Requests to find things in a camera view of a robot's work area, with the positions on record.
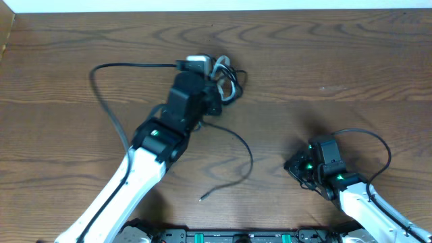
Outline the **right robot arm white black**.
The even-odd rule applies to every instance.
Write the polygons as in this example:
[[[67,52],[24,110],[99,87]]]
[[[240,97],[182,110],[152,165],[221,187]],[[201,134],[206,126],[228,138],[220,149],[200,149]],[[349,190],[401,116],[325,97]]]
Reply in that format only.
[[[405,218],[361,174],[346,169],[332,135],[310,139],[283,168],[302,188],[317,192],[354,220],[337,233],[339,242],[431,241],[431,232]]]

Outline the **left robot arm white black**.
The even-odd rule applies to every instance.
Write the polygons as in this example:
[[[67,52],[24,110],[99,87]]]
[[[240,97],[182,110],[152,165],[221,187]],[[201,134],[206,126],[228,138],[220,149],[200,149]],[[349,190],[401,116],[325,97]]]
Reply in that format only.
[[[181,72],[167,102],[154,107],[136,129],[128,154],[87,210],[57,242],[112,242],[149,190],[186,151],[190,135],[206,115],[221,113],[217,83]]]

